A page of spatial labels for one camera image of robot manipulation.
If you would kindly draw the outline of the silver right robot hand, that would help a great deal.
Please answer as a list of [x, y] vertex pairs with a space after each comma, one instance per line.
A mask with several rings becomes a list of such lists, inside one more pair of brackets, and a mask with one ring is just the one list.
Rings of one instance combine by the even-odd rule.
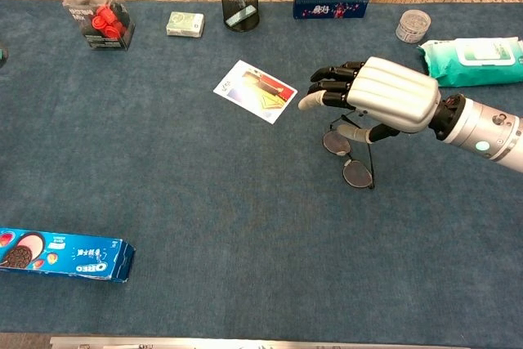
[[389, 60], [371, 56], [316, 70], [298, 109], [331, 106], [354, 110], [379, 122], [363, 129], [342, 124], [337, 131], [352, 141], [372, 144], [399, 133], [417, 133], [432, 121], [441, 101], [438, 82]]

